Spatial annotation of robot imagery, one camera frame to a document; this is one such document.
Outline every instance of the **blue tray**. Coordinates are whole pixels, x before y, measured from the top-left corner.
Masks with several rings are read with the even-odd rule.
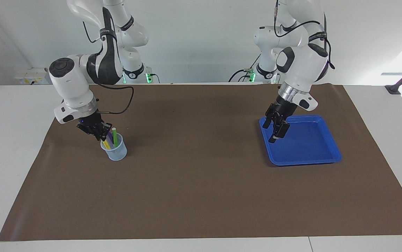
[[[273,134],[273,124],[268,129],[262,126],[265,118],[260,119],[263,140],[268,155],[277,166],[299,166],[329,164],[342,160],[340,150],[333,139],[324,119],[317,115],[291,116],[286,120],[290,129],[283,139],[269,143]]]

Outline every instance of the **brown paper sheet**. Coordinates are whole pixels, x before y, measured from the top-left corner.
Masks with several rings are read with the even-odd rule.
[[[91,89],[101,110],[129,100]],[[259,129],[275,85],[135,89],[103,116],[122,161],[53,122],[0,241],[402,235],[402,188],[342,86],[311,93],[343,160],[297,167],[271,164]]]

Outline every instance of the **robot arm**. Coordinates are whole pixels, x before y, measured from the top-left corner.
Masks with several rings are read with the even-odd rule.
[[[111,124],[98,112],[98,100],[89,89],[88,78],[97,84],[113,85],[122,76],[115,25],[110,11],[99,0],[68,0],[70,10],[100,28],[102,49],[91,55],[72,55],[54,61],[50,78],[63,102],[55,110],[60,123],[79,120],[77,125],[97,140],[105,140]]]
[[[318,102],[309,92],[311,86],[324,77],[329,64],[329,54],[320,46],[324,43],[322,41],[327,39],[323,24],[325,16],[320,0],[278,0],[275,21],[276,17],[281,24],[276,32],[283,30],[284,35],[279,33],[275,37],[279,39],[293,37],[291,41],[299,40],[300,43],[298,46],[291,45],[284,48],[275,62],[277,72],[286,78],[278,92],[276,102],[270,105],[265,114],[264,127],[268,128],[273,122],[273,136],[269,142],[275,142],[285,136],[290,127],[286,119],[292,116],[298,106],[307,111],[312,111],[318,106]],[[299,36],[299,32],[295,33],[296,30],[305,30],[308,37],[304,37],[305,33]]]
[[[118,37],[119,56],[123,64],[123,72],[127,83],[149,83],[151,69],[140,57],[135,47],[148,43],[148,33],[129,13],[124,0],[103,0],[103,5],[113,17]]]
[[[276,27],[276,33],[281,34],[282,30],[282,27]],[[308,34],[305,29],[296,29],[292,36],[278,38],[273,26],[265,26],[254,33],[254,42],[262,52],[260,62],[253,69],[253,72],[257,73],[255,81],[273,83],[277,75],[276,55],[282,48],[306,45]]]

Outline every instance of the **green indicator light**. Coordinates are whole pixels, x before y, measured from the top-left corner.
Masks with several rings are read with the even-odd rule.
[[[256,79],[256,74],[251,70],[251,71],[248,71],[248,75],[249,75],[248,81],[254,82],[254,80]]]
[[[153,77],[149,73],[146,74],[146,79],[148,83],[153,82]]]

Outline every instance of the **table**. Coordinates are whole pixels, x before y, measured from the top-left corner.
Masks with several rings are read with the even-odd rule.
[[[389,95],[383,87],[347,86],[361,117],[385,155],[402,185],[402,98]],[[22,186],[28,170],[42,145],[54,119],[53,108],[61,98],[53,86],[0,86],[0,230]],[[1,144],[5,138],[14,138]],[[87,250],[109,247],[112,250],[130,247],[141,251],[160,250],[222,250],[231,251],[353,251],[371,247],[372,251],[395,251],[402,246],[402,236],[395,237],[325,237],[267,239],[188,239],[188,240],[123,240],[123,241],[46,241],[0,243],[0,250],[28,250],[86,246]]]

